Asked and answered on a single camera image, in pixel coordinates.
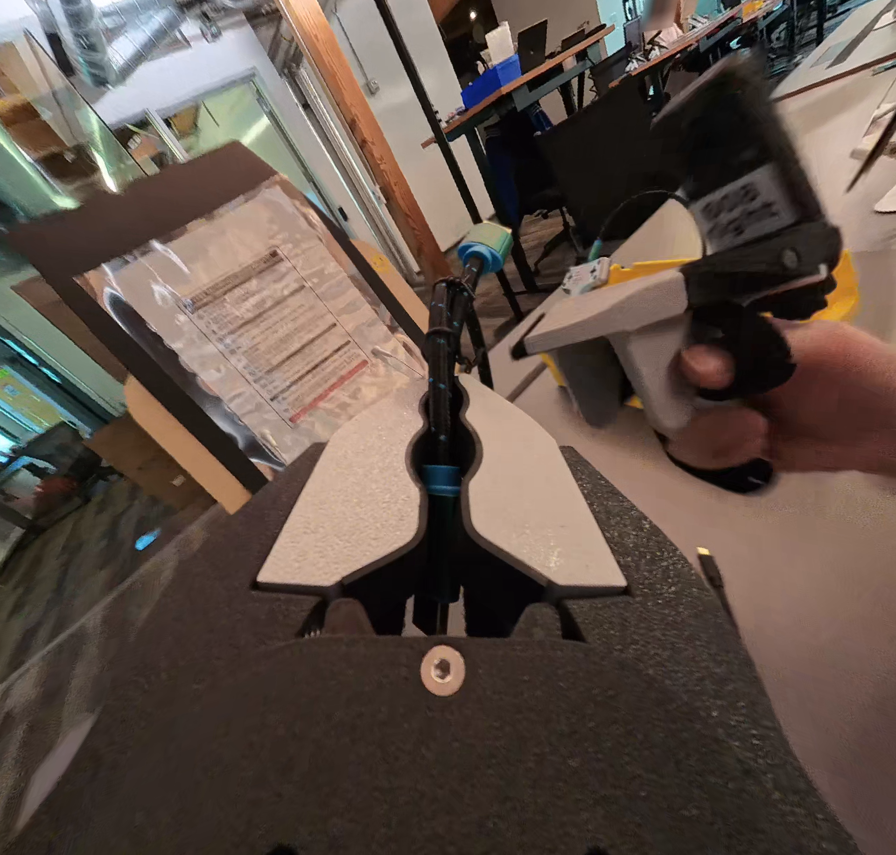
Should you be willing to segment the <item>black office chair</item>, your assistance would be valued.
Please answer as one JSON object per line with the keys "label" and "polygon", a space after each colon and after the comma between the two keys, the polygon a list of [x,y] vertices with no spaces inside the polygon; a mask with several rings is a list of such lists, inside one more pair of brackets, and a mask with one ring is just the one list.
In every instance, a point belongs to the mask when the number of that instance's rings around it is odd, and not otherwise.
{"label": "black office chair", "polygon": [[634,79],[623,79],[536,141],[574,223],[578,265],[594,243],[627,239],[667,201],[688,207]]}

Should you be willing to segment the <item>blue bin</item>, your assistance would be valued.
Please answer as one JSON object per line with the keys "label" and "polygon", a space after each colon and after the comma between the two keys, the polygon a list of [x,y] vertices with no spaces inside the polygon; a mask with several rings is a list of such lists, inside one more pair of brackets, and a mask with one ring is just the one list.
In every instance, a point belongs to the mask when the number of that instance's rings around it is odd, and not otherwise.
{"label": "blue bin", "polygon": [[520,58],[517,53],[513,53],[504,61],[487,68],[484,73],[462,90],[464,110],[469,111],[476,108],[481,102],[520,77]]}

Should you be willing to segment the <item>wooden table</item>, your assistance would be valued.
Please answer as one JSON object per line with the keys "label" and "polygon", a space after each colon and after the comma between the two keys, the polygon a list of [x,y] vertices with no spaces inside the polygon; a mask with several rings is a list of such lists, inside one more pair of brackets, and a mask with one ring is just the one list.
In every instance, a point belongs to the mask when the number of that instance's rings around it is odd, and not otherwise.
{"label": "wooden table", "polygon": [[570,244],[575,245],[574,227],[561,199],[560,204],[554,211],[539,211],[535,214],[527,215],[526,217],[546,217],[557,211],[563,223],[563,230],[545,244],[534,267],[530,266],[521,244],[521,226],[517,231],[511,228],[510,221],[507,219],[507,212],[499,197],[484,148],[484,128],[490,126],[499,117],[507,113],[525,110],[536,102],[540,104],[542,98],[554,91],[561,92],[566,106],[566,115],[567,117],[572,116],[584,104],[584,76],[604,60],[606,49],[602,42],[614,30],[615,26],[613,24],[601,23],[593,32],[578,34],[564,41],[566,50],[549,57],[541,65],[535,66],[527,73],[522,74],[519,79],[501,88],[491,97],[477,105],[476,108],[469,111],[463,110],[442,130],[449,143],[459,140],[462,136],[466,138],[473,158],[476,161],[476,166],[485,183],[497,221],[511,231],[510,257],[523,288],[520,291],[515,291],[504,271],[499,271],[497,278],[512,314],[518,321],[523,318],[523,311],[517,300],[518,296],[548,294],[556,287],[556,284],[548,287],[539,286],[536,275],[540,263],[561,243],[568,241]]}

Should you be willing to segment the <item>instruction board with plastic cover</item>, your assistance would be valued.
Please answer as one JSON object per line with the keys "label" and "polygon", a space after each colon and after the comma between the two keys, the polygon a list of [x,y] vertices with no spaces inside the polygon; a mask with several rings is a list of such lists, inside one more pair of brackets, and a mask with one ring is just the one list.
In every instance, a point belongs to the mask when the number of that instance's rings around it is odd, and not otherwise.
{"label": "instruction board with plastic cover", "polygon": [[243,144],[18,223],[2,245],[249,494],[379,401],[426,395],[420,326]]}

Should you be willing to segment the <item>yellow plastic bin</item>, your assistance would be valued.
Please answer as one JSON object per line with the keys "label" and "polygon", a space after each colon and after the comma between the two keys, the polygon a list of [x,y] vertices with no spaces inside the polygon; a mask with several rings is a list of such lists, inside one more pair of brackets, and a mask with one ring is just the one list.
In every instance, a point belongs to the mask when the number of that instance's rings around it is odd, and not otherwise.
{"label": "yellow plastic bin", "polygon": [[[609,256],[602,256],[594,263],[603,263],[602,276],[585,282],[585,276],[591,277],[595,271],[585,268],[576,268],[580,279],[562,284],[563,291],[570,297],[578,297],[581,294],[588,295],[592,291],[601,291],[609,287],[624,284],[629,281],[637,281],[667,270],[679,270],[682,266],[694,262],[694,257],[673,256],[671,258],[640,261],[630,267],[623,267],[613,262]],[[812,320],[829,320],[833,322],[848,322],[858,311],[860,304],[860,291],[858,275],[854,266],[851,252],[843,249],[838,266],[833,271],[834,290],[828,295],[826,307],[813,315]]]}

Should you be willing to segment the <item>office chair with blue jacket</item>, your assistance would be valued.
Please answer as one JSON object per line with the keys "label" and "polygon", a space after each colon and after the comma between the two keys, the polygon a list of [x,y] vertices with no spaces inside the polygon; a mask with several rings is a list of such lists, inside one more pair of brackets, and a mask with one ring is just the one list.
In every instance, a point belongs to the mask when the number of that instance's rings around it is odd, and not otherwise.
{"label": "office chair with blue jacket", "polygon": [[484,128],[484,148],[500,199],[513,230],[527,215],[554,211],[560,204],[554,175],[536,141],[553,124],[538,102],[512,111]]}

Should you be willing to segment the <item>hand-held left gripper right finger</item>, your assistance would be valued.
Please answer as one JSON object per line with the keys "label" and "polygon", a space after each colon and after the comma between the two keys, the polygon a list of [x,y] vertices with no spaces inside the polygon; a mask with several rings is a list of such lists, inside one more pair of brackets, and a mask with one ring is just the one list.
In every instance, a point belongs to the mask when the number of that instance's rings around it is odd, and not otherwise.
{"label": "hand-held left gripper right finger", "polygon": [[457,382],[474,442],[462,486],[468,534],[549,596],[623,592],[623,572],[554,437],[476,378]]}

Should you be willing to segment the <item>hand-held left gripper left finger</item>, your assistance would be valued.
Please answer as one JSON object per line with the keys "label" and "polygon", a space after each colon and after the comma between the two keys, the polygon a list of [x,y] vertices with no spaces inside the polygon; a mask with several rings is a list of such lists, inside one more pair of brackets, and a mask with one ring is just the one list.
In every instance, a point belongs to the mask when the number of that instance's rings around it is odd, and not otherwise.
{"label": "hand-held left gripper left finger", "polygon": [[427,504],[411,465],[424,389],[397,389],[330,438],[264,561],[263,590],[336,592],[418,547]]}

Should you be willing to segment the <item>white hdmi adapter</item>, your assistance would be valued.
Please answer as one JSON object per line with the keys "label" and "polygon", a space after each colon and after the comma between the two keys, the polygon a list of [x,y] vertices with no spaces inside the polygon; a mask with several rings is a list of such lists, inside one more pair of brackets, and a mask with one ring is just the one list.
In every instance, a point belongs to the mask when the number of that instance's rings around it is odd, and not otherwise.
{"label": "white hdmi adapter", "polygon": [[599,256],[574,266],[566,273],[561,289],[570,297],[599,289],[608,284],[611,267],[609,256]]}

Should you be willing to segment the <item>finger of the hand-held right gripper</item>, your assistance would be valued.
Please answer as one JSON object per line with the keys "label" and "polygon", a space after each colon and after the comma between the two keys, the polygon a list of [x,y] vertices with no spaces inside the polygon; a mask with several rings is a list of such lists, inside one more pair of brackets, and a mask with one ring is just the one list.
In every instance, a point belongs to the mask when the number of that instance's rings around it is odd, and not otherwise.
{"label": "finger of the hand-held right gripper", "polygon": [[615,345],[629,346],[633,335],[601,337],[566,345],[557,351],[557,367],[574,406],[595,428],[612,425],[634,395]]}
{"label": "finger of the hand-held right gripper", "polygon": [[560,350],[676,319],[689,308],[678,269],[592,289],[546,308],[511,347],[512,359]]}

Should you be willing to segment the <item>person's right hand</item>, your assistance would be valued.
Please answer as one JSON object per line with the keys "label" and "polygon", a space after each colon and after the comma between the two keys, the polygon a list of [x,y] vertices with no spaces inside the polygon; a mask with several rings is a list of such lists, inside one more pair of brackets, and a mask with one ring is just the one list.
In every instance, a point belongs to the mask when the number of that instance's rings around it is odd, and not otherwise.
{"label": "person's right hand", "polygon": [[694,413],[666,446],[695,470],[754,459],[778,472],[895,476],[895,349],[847,323],[774,320],[796,369],[743,404]]}

